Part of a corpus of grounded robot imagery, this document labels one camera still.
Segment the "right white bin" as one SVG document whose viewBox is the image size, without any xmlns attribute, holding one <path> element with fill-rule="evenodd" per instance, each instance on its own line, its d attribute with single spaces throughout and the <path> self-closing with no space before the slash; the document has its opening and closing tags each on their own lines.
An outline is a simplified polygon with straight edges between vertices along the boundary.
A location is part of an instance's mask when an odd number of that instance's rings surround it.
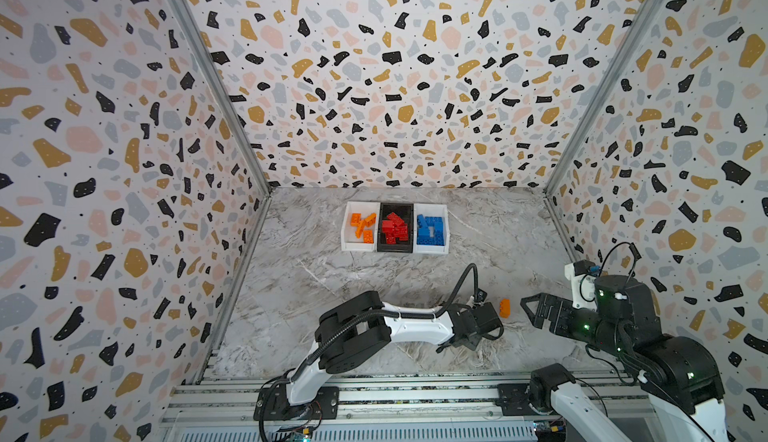
<svg viewBox="0 0 768 442">
<path fill-rule="evenodd" d="M 449 245 L 450 245 L 450 230 L 449 230 L 449 220 L 448 220 L 448 210 L 446 205 L 440 205 L 440 204 L 415 204 L 413 206 L 413 214 L 414 214 L 414 224 L 413 224 L 413 237 L 412 240 L 414 242 L 413 245 L 413 252 L 415 254 L 422 254 L 422 255 L 447 255 L 449 253 Z M 424 215 L 426 217 L 443 217 L 444 218 L 444 239 L 445 239 L 445 245 L 442 247 L 439 246 L 422 246 L 417 244 L 417 235 L 419 231 L 426 231 L 429 230 L 430 232 L 435 232 L 432 227 L 429 227 L 425 230 L 419 230 L 417 226 L 417 216 L 418 215 Z"/>
</svg>

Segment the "right corner aluminium post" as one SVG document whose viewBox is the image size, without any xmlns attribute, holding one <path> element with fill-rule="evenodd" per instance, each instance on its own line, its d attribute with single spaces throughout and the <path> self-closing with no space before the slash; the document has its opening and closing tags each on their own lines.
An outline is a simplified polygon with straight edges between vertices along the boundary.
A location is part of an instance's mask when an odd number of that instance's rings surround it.
<svg viewBox="0 0 768 442">
<path fill-rule="evenodd" d="M 623 71 L 630 65 L 634 51 L 639 47 L 643 38 L 650 30 L 654 18 L 661 9 L 664 0 L 645 0 L 633 20 L 632 26 L 628 29 L 626 37 L 605 72 L 603 79 L 596 88 L 596 92 L 591 102 L 587 106 L 582 119 L 569 138 L 568 145 L 565 147 L 562 157 L 557 163 L 554 172 L 545 188 L 545 196 L 550 200 L 558 190 L 559 185 L 564 181 L 570 171 L 570 167 L 579 153 L 580 147 L 588 139 L 593 129 L 600 110 L 608 100 L 614 86 L 621 79 Z"/>
</svg>

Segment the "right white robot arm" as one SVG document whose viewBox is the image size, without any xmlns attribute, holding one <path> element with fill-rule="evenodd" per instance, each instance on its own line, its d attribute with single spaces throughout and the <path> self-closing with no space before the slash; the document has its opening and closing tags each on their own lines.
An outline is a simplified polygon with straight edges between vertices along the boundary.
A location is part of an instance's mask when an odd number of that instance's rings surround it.
<svg viewBox="0 0 768 442">
<path fill-rule="evenodd" d="M 661 330 L 648 286 L 603 275 L 594 308 L 540 293 L 520 305 L 536 328 L 615 357 L 646 392 L 669 441 L 725 441 L 724 387 L 717 363 L 698 341 Z"/>
</svg>

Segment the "corner aluminium post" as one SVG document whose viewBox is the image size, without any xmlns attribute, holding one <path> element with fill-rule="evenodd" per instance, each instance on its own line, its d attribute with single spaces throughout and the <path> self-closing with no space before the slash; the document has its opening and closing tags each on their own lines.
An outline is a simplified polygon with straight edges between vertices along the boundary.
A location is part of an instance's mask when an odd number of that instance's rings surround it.
<svg viewBox="0 0 768 442">
<path fill-rule="evenodd" d="M 251 174 L 254 185 L 257 187 L 257 192 L 268 199 L 270 197 L 270 188 L 264 177 L 263 171 L 255 152 L 253 151 L 247 135 L 240 123 L 235 108 L 226 92 L 225 86 L 214 68 L 213 60 L 207 47 L 204 44 L 203 38 L 198 29 L 198 25 L 194 20 L 185 0 L 167 0 L 170 10 L 174 17 L 176 17 L 181 31 L 184 33 L 184 38 L 190 46 L 190 50 L 200 69 L 206 84 L 210 88 L 213 99 L 218 104 L 219 108 L 223 112 L 224 120 L 228 124 L 229 129 L 238 145 L 239 151 L 242 153 Z"/>
<path fill-rule="evenodd" d="M 643 38 L 650 30 L 654 18 L 661 9 L 664 0 L 645 0 L 633 20 L 632 26 L 628 29 L 626 37 L 605 72 L 603 79 L 596 88 L 596 92 L 591 102 L 587 106 L 582 119 L 569 138 L 568 145 L 565 147 L 562 157 L 557 163 L 554 172 L 545 188 L 545 196 L 550 200 L 558 190 L 559 185 L 564 181 L 570 171 L 570 167 L 579 153 L 580 147 L 588 139 L 593 129 L 600 110 L 608 100 L 614 86 L 621 79 L 623 71 L 630 65 L 634 51 L 639 47 Z"/>
</svg>

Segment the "black middle bin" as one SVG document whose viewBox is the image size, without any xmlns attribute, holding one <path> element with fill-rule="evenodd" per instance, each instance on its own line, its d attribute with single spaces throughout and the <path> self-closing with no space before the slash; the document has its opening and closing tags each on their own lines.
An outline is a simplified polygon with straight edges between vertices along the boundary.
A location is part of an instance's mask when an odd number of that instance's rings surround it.
<svg viewBox="0 0 768 442">
<path fill-rule="evenodd" d="M 387 245 L 385 243 L 385 235 L 382 232 L 382 221 L 386 220 L 386 217 L 389 213 L 396 213 L 399 217 L 401 217 L 406 222 L 406 225 L 409 228 L 408 241 L 398 240 L 396 245 Z M 380 205 L 380 212 L 379 212 L 378 223 L 376 228 L 377 251 L 384 252 L 384 253 L 403 253 L 403 254 L 412 253 L 413 245 L 414 245 L 414 242 L 412 240 L 413 224 L 414 224 L 414 214 L 413 214 L 412 204 L 382 203 Z"/>
</svg>

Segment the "blue lego brick pair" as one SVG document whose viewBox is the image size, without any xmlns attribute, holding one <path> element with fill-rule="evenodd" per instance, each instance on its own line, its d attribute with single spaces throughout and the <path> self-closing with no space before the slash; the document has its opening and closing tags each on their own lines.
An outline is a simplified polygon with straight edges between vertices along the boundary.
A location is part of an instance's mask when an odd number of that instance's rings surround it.
<svg viewBox="0 0 768 442">
<path fill-rule="evenodd" d="M 426 224 L 432 227 L 436 233 L 444 232 L 444 218 L 443 217 L 426 217 Z"/>
</svg>

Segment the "left white bin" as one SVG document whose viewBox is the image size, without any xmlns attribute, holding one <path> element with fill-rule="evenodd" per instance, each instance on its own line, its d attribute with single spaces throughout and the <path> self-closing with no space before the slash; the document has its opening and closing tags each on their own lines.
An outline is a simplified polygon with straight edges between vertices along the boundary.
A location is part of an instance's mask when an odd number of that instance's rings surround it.
<svg viewBox="0 0 768 442">
<path fill-rule="evenodd" d="M 346 205 L 341 228 L 341 249 L 349 252 L 375 252 L 376 227 L 380 204 L 351 201 Z"/>
</svg>

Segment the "white bin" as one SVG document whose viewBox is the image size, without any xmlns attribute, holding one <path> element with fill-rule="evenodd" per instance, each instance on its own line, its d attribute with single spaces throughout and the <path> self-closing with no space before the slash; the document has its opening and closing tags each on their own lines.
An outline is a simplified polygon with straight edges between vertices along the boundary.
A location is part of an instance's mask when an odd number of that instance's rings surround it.
<svg viewBox="0 0 768 442">
<path fill-rule="evenodd" d="M 448 220 L 448 210 L 446 205 L 440 205 L 440 204 L 415 204 L 413 206 L 413 214 L 414 214 L 414 224 L 413 224 L 413 237 L 412 240 L 414 242 L 413 245 L 413 252 L 415 254 L 422 254 L 422 255 L 447 255 L 449 253 L 449 245 L 450 245 L 450 230 L 449 230 L 449 220 Z M 418 215 L 424 215 L 426 217 L 443 217 L 444 218 L 444 239 L 445 239 L 445 245 L 442 247 L 439 246 L 422 246 L 417 244 L 417 235 L 419 231 L 426 231 L 429 230 L 430 232 L 435 232 L 432 227 L 429 227 L 425 230 L 419 230 L 417 226 L 417 216 Z"/>
<path fill-rule="evenodd" d="M 351 201 L 346 205 L 341 228 L 341 249 L 349 252 L 375 252 L 376 227 L 380 204 Z"/>
</svg>

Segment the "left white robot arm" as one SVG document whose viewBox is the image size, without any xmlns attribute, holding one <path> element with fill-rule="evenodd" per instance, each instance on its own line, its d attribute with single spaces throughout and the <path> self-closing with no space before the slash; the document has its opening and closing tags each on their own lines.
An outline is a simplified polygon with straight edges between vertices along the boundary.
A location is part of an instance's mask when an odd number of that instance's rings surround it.
<svg viewBox="0 0 768 442">
<path fill-rule="evenodd" d="M 257 422 L 305 416 L 334 419 L 339 389 L 326 383 L 360 367 L 390 344 L 427 343 L 438 352 L 453 347 L 475 350 L 482 341 L 502 335 L 503 324 L 489 302 L 403 308 L 368 291 L 320 317 L 309 354 L 297 368 L 265 384 L 253 418 Z"/>
</svg>

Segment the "left corner aluminium post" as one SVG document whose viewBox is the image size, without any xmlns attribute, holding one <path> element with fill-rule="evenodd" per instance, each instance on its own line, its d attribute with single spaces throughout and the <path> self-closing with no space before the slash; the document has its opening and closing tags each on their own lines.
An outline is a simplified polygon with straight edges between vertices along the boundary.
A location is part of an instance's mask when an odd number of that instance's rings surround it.
<svg viewBox="0 0 768 442">
<path fill-rule="evenodd" d="M 228 124 L 229 129 L 238 145 L 239 151 L 242 153 L 251 174 L 254 185 L 257 187 L 257 192 L 268 199 L 270 197 L 270 188 L 264 177 L 263 171 L 255 152 L 253 151 L 247 135 L 240 123 L 235 108 L 226 92 L 225 86 L 214 68 L 213 60 L 207 47 L 204 44 L 203 38 L 198 29 L 198 25 L 194 20 L 185 0 L 167 0 L 170 10 L 174 17 L 176 17 L 181 31 L 184 33 L 184 38 L 190 46 L 190 50 L 200 69 L 206 84 L 210 88 L 213 99 L 218 104 L 219 108 L 223 112 L 224 120 Z"/>
</svg>

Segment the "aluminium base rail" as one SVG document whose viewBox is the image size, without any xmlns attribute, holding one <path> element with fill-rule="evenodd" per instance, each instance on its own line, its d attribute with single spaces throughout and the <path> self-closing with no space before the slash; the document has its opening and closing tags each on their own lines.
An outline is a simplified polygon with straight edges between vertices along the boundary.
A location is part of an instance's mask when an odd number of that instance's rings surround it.
<svg viewBox="0 0 768 442">
<path fill-rule="evenodd" d="M 606 372 L 576 373 L 589 399 L 633 441 L 662 441 L 665 436 L 647 395 L 622 385 Z M 524 396 L 530 376 L 522 372 L 446 376 L 333 377 L 337 388 L 332 406 L 336 416 L 323 419 L 320 429 L 335 436 L 373 432 L 381 426 L 407 425 L 410 432 L 436 427 L 439 432 L 467 439 L 484 434 L 491 425 L 514 425 L 512 434 L 525 431 L 523 422 L 542 420 Z M 255 413 L 261 381 L 208 377 L 199 384 L 177 387 L 159 426 L 167 435 L 194 427 L 230 427 L 258 436 Z"/>
</svg>

